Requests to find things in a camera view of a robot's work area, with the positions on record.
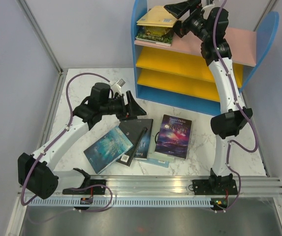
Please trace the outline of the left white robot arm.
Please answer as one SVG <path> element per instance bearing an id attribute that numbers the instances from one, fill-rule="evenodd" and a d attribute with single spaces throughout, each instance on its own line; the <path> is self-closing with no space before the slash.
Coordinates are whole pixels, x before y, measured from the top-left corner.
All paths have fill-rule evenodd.
<path id="1" fill-rule="evenodd" d="M 22 153 L 18 158 L 18 182 L 22 190 L 47 199 L 55 190 L 74 187 L 80 194 L 90 191 L 88 174 L 80 169 L 55 172 L 59 160 L 73 144 L 89 132 L 105 115 L 115 115 L 118 120 L 145 116 L 146 111 L 134 100 L 131 91 L 110 98 L 111 87 L 96 83 L 90 96 L 71 110 L 71 120 L 51 140 L 32 154 Z"/>

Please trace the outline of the dark Wuthering Heights book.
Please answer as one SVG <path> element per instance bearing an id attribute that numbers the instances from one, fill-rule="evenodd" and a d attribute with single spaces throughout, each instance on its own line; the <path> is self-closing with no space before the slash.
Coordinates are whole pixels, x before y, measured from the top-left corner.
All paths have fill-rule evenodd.
<path id="1" fill-rule="evenodd" d="M 134 159 L 137 160 L 146 160 L 148 157 L 149 146 L 151 142 L 151 134 L 152 134 L 152 126 L 153 126 L 153 119 L 140 119 L 142 124 L 147 128 L 146 133 L 143 135 Z"/>

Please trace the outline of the yellow paperback book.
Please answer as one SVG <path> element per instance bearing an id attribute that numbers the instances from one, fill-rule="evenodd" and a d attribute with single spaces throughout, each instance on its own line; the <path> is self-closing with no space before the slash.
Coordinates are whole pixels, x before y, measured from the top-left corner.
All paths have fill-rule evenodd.
<path id="1" fill-rule="evenodd" d="M 153 26 L 172 28 L 177 22 L 172 14 L 170 14 L 164 6 L 155 6 L 150 9 L 143 17 L 141 17 L 136 24 L 138 26 Z"/>

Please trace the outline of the purple Robinson Crusoe book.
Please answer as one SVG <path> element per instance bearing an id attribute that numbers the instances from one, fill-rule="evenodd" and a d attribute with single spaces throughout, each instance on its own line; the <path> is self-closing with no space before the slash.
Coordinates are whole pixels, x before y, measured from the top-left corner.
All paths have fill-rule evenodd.
<path id="1" fill-rule="evenodd" d="M 163 115 L 155 152 L 186 160 L 191 127 L 191 120 Z"/>

